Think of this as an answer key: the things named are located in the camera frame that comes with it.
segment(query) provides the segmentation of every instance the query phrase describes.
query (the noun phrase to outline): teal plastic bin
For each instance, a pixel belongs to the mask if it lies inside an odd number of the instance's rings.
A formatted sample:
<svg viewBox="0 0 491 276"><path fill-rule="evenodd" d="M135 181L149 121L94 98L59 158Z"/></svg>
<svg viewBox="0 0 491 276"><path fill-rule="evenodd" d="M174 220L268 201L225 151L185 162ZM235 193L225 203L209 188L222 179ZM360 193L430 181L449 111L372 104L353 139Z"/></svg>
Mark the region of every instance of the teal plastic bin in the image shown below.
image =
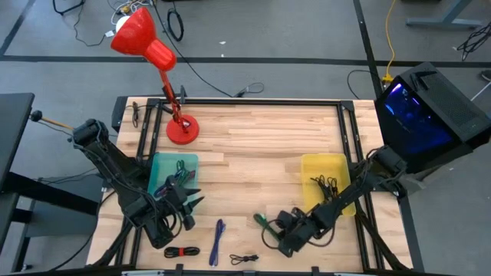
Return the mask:
<svg viewBox="0 0 491 276"><path fill-rule="evenodd" d="M177 172L177 162L184 161L184 166L188 171L195 171L193 179L183 184L184 188L198 189L198 156L190 153L156 153L153 156L152 171L150 173L150 182L148 183L148 193L153 196L155 191L161 187L167 176L174 175ZM187 202L197 199L198 195L190 195Z"/></svg>

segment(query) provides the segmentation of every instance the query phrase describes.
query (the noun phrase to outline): blue cable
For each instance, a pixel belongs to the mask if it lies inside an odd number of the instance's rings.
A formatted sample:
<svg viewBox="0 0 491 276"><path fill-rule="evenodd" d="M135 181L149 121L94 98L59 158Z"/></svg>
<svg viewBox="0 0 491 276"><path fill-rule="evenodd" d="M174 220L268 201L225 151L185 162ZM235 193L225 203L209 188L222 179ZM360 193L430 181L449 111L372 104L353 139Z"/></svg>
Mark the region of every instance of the blue cable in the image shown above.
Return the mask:
<svg viewBox="0 0 491 276"><path fill-rule="evenodd" d="M219 219L216 222L215 241L213 242L213 249L211 254L209 255L209 265L213 267L218 265L218 243L224 231L225 231L225 223L223 223L222 219Z"/></svg>

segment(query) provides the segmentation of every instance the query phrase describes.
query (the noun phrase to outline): yellow extension cord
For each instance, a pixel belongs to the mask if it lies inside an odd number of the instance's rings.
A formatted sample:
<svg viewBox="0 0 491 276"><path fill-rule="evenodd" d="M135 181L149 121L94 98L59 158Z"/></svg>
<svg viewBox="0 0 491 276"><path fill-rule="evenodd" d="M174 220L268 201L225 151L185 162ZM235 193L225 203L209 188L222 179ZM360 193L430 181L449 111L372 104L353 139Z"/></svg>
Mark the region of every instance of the yellow extension cord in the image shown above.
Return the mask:
<svg viewBox="0 0 491 276"><path fill-rule="evenodd" d="M389 64L387 65L387 69L385 70L385 76L382 77L382 81L388 83L394 80L394 78L390 75L390 65L396 58L396 52L394 51L394 48L392 48L392 42L390 42L390 35L389 35L389 17L395 3L396 0L393 0L392 5L390 5L389 12L387 13L387 17L385 18L385 35L387 36L387 43L389 44L389 48L392 51L392 58L390 59Z"/></svg>

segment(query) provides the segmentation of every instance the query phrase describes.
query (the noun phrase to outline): plastic bin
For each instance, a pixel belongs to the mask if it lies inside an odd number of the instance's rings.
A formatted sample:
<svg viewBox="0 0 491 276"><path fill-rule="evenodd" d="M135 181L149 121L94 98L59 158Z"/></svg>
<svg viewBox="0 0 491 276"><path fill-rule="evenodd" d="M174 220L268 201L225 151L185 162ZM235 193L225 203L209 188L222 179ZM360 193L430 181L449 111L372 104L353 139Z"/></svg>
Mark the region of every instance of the plastic bin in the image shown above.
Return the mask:
<svg viewBox="0 0 491 276"><path fill-rule="evenodd" d="M344 154L304 154L302 156L301 172L305 203L304 212L324 201L321 188L311 178L316 178L320 175L323 175L326 179L328 177L336 178L339 193L351 184L348 161ZM355 214L354 203L346 206L342 211L342 215L353 216Z"/></svg>
<svg viewBox="0 0 491 276"><path fill-rule="evenodd" d="M194 179L186 182L183 187L188 189L198 189L198 165L199 160L196 154L190 153L156 153L153 156L152 171L150 173L150 182L148 183L148 193L153 193L161 187L167 176L176 173L177 161L183 160L184 166L189 171L196 171ZM190 195L186 202L193 201L198 198L198 194Z"/></svg>

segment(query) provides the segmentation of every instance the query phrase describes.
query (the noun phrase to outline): yellow plastic bin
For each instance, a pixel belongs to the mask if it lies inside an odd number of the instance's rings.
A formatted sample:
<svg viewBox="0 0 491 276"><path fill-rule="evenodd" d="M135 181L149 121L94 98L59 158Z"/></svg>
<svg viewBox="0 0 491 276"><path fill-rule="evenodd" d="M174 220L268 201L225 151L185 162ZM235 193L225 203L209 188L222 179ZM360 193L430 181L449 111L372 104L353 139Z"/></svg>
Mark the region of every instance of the yellow plastic bin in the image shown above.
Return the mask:
<svg viewBox="0 0 491 276"><path fill-rule="evenodd" d="M336 178L339 193L351 184L348 161L344 154L304 154L302 156L301 174L305 202L304 212L324 201L321 188L316 181L311 179L320 175L326 179L328 177ZM354 203L346 206L342 211L342 215L353 216L355 214Z"/></svg>

